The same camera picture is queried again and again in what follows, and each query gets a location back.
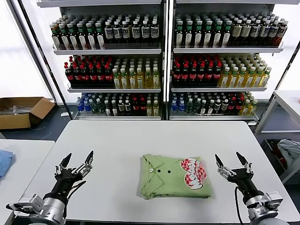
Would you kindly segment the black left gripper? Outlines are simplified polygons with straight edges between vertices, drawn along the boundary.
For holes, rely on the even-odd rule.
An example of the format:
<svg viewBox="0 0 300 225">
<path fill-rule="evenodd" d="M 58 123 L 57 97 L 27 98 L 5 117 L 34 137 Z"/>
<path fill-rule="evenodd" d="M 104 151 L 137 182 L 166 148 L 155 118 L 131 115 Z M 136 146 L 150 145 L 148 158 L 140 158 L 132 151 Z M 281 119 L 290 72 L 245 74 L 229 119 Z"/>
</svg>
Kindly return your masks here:
<svg viewBox="0 0 300 225">
<path fill-rule="evenodd" d="M 55 166 L 54 178 L 56 183 L 50 192 L 50 197 L 54 199 L 69 199 L 73 185 L 81 181 L 84 175 L 87 175 L 92 169 L 94 151 L 92 150 L 84 163 L 77 168 L 68 168 L 67 165 L 71 159 L 72 153 L 69 153 L 62 159 L 59 165 Z"/>
</svg>

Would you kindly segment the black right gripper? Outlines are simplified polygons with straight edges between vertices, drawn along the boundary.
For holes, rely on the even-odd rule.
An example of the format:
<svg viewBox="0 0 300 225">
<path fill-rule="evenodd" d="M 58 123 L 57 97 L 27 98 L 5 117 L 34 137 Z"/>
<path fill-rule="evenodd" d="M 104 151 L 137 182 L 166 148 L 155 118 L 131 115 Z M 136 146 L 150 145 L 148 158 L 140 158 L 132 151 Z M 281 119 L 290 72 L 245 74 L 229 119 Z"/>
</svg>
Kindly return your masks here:
<svg viewBox="0 0 300 225">
<path fill-rule="evenodd" d="M 239 152 L 236 155 L 242 164 L 243 168 L 230 170 L 222 163 L 218 155 L 215 155 L 218 173 L 231 183 L 235 183 L 238 189 L 243 194 L 243 201 L 247 202 L 249 199 L 256 196 L 263 196 L 264 193 L 256 188 L 252 182 L 254 172 L 252 170 L 252 163 L 248 162 L 246 158 Z"/>
</svg>

